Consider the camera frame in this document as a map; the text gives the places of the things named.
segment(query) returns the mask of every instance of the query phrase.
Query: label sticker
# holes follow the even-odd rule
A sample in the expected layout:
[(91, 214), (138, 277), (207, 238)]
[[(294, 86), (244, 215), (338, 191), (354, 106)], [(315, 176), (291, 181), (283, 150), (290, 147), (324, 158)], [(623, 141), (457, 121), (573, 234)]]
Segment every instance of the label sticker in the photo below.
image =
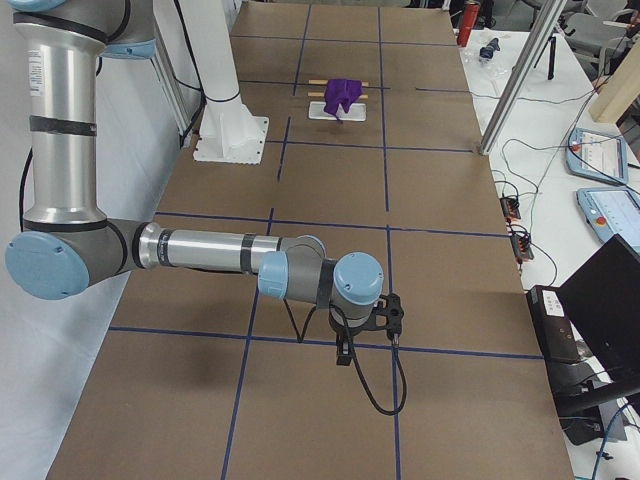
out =
[(562, 309), (562, 304), (560, 303), (560, 300), (558, 300), (556, 292), (543, 290), (542, 299), (547, 315), (550, 317), (564, 317), (564, 310)]
[(29, 91), (32, 97), (44, 95), (44, 65), (40, 50), (29, 50)]

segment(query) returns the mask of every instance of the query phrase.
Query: red fire extinguisher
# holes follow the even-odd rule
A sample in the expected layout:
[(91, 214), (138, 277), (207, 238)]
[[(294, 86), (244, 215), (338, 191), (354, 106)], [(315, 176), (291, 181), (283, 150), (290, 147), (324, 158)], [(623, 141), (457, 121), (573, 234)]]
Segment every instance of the red fire extinguisher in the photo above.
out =
[(480, 2), (477, 2), (476, 0), (467, 0), (466, 6), (464, 8), (464, 15), (462, 17), (462, 21), (460, 22), (460, 33), (458, 33), (459, 46), (467, 46), (469, 35), (471, 35), (471, 30), (473, 30), (473, 26), (476, 24), (479, 11)]

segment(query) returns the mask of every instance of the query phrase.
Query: brown tabletop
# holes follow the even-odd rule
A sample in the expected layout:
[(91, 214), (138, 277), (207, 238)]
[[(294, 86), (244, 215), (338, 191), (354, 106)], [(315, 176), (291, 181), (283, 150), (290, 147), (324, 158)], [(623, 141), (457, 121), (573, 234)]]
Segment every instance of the brown tabletop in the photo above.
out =
[[(245, 3), (232, 45), (262, 162), (184, 151), (156, 221), (374, 255), (406, 312), (406, 407), (377, 413), (335, 365), (326, 314), (297, 344), (254, 278), (138, 271), (48, 478), (572, 479), (448, 15)], [(369, 82), (365, 122), (307, 119), (307, 81), (333, 77)], [(397, 405), (385, 335), (356, 344)]]

